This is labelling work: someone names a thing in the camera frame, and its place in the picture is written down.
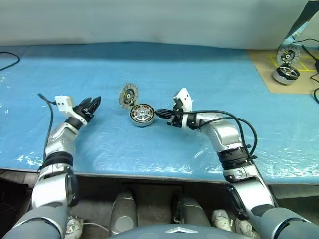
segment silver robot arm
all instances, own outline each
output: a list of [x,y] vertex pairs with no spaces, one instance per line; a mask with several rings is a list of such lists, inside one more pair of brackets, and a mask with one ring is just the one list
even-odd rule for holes
[[32,210],[23,215],[4,239],[63,239],[69,209],[79,201],[73,173],[74,140],[79,129],[93,118],[101,97],[86,98],[75,105],[71,96],[56,96],[55,102],[68,119],[49,136],[45,160],[32,192]]
[[155,114],[168,119],[168,125],[199,129],[208,136],[222,164],[223,175],[229,183],[226,189],[239,219],[248,220],[263,239],[317,238],[317,225],[291,210],[276,207],[235,125],[225,119],[209,122],[222,118],[220,113],[189,113],[192,99],[186,88],[173,99],[173,111],[159,109]]

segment plastic wrap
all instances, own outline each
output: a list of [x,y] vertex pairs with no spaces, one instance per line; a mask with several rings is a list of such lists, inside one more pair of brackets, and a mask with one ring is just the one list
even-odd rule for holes
[[[157,118],[145,128],[130,123],[118,93],[126,82],[139,103],[171,109],[187,87],[194,110],[226,110],[258,133],[256,164],[269,183],[317,183],[318,106],[309,95],[272,94],[244,50],[114,43],[10,47],[21,62],[0,72],[0,167],[37,170],[55,95],[102,96],[96,116],[76,139],[77,173],[223,181],[205,135],[169,127]],[[7,58],[0,56],[0,64]],[[54,108],[54,126],[65,116]],[[252,134],[244,127],[246,141]]]

